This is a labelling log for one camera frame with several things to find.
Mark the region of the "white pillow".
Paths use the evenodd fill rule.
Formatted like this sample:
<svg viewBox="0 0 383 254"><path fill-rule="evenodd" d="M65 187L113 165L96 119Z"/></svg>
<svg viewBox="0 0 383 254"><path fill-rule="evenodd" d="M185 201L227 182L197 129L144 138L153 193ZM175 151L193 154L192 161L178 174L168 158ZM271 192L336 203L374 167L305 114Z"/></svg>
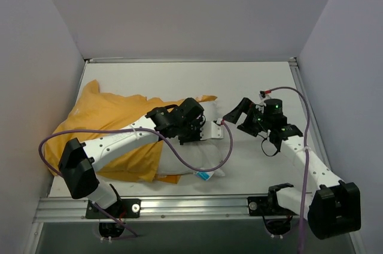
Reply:
<svg viewBox="0 0 383 254"><path fill-rule="evenodd" d="M217 121L218 119L216 99L215 96L197 97L199 104L204 109L203 115L206 121ZM171 138L169 140L173 148L188 165L203 170L218 166L224 159L224 156L218 149L217 141L218 140L200 140L198 142L180 145L177 138ZM167 144L163 145L156 174L160 176L170 176L192 172L192 169L179 161Z"/></svg>

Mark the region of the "orange pillowcase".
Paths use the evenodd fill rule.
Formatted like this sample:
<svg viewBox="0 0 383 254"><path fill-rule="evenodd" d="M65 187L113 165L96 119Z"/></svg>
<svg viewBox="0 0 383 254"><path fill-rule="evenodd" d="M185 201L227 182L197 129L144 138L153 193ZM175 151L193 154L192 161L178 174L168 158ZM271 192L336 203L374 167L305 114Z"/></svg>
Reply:
<svg viewBox="0 0 383 254"><path fill-rule="evenodd" d="M71 129L87 129L88 132L65 134L48 140L44 145L44 157L52 167L57 168L64 146L70 139L78 138L79 141L86 141L99 138L100 134L93 134L91 130L121 129L153 108L169 104L160 98L148 99L142 95L120 96L100 92L98 81L93 80L83 88L80 98L66 120L56 128L57 132ZM177 183L181 175L156 174L163 145L159 141L135 149L103 167L98 174L124 182L160 180Z"/></svg>

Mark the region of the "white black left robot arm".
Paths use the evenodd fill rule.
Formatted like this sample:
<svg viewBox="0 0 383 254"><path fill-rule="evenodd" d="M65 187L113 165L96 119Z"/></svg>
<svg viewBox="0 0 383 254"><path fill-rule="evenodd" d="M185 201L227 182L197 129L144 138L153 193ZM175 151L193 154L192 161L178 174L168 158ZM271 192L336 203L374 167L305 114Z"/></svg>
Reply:
<svg viewBox="0 0 383 254"><path fill-rule="evenodd" d="M104 131L103 137L80 142L69 140L59 161L59 171L73 199L87 198L97 203L106 217L119 214L121 203L111 185L96 173L122 155L167 138L178 138L181 144L201 139L204 109L193 98L180 105L156 107L131 125Z"/></svg>

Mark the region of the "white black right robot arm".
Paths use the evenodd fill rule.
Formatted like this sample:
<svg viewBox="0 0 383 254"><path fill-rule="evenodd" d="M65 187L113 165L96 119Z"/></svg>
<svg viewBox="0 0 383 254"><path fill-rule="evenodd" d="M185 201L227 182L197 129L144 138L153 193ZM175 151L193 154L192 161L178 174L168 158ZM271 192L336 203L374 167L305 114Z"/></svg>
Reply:
<svg viewBox="0 0 383 254"><path fill-rule="evenodd" d="M266 200L255 209L259 216L300 214L320 240L360 230L359 188L334 174L308 146L303 132L288 122L280 99L267 98L258 105L243 98L223 119L236 124L242 114L246 118L237 128L253 137L264 132L303 176L302 189L291 183L269 187Z"/></svg>

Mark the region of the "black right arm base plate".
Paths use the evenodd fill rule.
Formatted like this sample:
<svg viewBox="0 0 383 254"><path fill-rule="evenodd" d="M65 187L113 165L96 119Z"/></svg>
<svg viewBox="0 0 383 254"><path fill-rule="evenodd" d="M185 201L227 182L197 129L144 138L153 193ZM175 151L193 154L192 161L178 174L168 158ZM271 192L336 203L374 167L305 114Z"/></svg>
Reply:
<svg viewBox="0 0 383 254"><path fill-rule="evenodd" d="M250 216L297 216L300 192L290 183L273 185L266 195L247 197Z"/></svg>

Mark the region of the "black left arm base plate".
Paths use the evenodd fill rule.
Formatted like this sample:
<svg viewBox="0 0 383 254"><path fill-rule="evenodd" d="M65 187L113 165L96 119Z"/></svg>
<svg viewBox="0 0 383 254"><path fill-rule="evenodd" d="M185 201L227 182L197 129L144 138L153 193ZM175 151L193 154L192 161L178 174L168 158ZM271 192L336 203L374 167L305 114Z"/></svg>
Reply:
<svg viewBox="0 0 383 254"><path fill-rule="evenodd" d="M140 217L141 200L137 198L123 198L120 202L115 203L104 211L116 219L136 219ZM85 218L108 219L109 217L103 214L89 201Z"/></svg>

